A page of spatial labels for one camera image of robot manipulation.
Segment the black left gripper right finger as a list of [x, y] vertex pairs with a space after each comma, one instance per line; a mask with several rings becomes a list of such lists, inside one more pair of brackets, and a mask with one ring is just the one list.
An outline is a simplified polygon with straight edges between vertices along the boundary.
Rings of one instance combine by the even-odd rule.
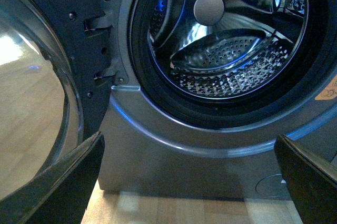
[[285, 135], [274, 152], [303, 223], [336, 223], [336, 166]]

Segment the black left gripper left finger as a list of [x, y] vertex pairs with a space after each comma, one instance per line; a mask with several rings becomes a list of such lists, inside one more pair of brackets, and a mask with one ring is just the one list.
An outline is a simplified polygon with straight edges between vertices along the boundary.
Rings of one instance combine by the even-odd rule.
[[104, 136], [96, 132], [2, 199], [1, 223], [81, 223], [104, 150]]

